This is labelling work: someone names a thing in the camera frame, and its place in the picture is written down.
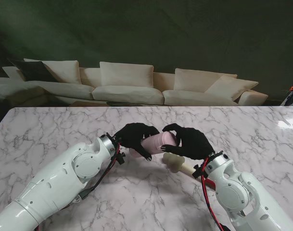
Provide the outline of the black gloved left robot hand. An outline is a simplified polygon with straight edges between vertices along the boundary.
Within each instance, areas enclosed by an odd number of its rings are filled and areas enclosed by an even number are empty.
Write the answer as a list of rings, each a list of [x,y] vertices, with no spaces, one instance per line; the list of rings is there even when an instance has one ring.
[[[146,160],[151,161],[151,154],[144,149],[141,141],[153,135],[159,134],[159,131],[154,126],[148,126],[143,123],[126,124],[115,135],[121,146],[134,149]]]

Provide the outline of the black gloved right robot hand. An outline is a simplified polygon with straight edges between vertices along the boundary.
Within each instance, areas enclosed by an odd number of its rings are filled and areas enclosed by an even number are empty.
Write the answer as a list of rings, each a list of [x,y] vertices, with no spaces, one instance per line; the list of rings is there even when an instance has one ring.
[[[175,131],[177,139],[176,146],[168,144],[161,146],[164,152],[185,156],[192,160],[206,159],[215,152],[207,137],[197,129],[185,128],[173,123],[165,126],[163,131]]]

